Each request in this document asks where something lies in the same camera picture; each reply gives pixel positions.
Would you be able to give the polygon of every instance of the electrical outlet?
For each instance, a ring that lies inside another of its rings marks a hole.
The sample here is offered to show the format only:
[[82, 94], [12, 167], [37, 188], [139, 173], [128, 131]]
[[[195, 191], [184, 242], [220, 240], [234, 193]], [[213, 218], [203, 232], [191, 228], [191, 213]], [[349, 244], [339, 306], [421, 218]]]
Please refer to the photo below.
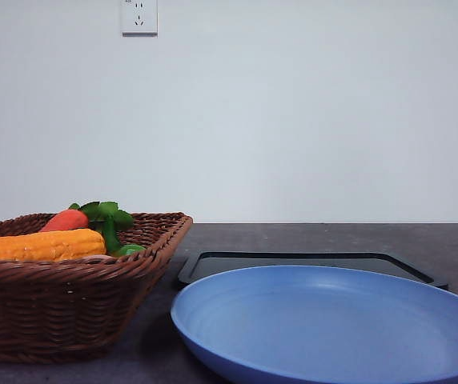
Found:
[[119, 1], [123, 36], [158, 34], [158, 0]]

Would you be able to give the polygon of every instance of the blue plate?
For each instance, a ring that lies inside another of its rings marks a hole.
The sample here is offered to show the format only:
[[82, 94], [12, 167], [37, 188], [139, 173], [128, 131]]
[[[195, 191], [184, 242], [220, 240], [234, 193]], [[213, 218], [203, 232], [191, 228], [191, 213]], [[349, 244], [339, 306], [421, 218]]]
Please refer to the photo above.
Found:
[[172, 320], [236, 383], [458, 383], [458, 296], [361, 270], [264, 266], [194, 282]]

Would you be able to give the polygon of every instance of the toy carrot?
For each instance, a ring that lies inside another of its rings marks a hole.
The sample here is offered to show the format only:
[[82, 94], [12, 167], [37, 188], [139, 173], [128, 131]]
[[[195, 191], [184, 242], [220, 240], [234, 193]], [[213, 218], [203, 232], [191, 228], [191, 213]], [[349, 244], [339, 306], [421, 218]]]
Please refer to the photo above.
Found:
[[63, 210], [59, 212], [39, 232], [52, 230], [77, 230], [88, 228], [88, 217], [81, 210]]

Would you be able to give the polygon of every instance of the black tray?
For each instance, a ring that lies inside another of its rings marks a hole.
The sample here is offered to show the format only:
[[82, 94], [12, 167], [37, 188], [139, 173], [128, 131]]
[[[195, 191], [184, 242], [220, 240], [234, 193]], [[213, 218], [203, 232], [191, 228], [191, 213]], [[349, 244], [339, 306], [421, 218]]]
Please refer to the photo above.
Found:
[[336, 266], [353, 270], [369, 270], [381, 274], [391, 274], [400, 278], [409, 278], [416, 282], [425, 282], [445, 290], [448, 283], [421, 271], [411, 263], [397, 256], [372, 252], [358, 253], [315, 253], [288, 254], [267, 252], [204, 252], [188, 258], [179, 272], [178, 279], [190, 284], [200, 278], [249, 266]]

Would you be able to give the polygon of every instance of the woven texture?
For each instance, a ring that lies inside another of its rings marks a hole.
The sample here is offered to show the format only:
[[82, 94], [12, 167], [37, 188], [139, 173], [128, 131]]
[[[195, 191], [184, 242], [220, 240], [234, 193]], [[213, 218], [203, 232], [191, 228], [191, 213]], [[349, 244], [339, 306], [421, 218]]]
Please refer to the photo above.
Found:
[[[0, 236], [30, 234], [53, 214], [0, 222]], [[0, 361], [72, 362], [104, 355], [162, 277], [192, 219], [133, 214], [119, 233], [145, 250], [121, 258], [0, 261]]]

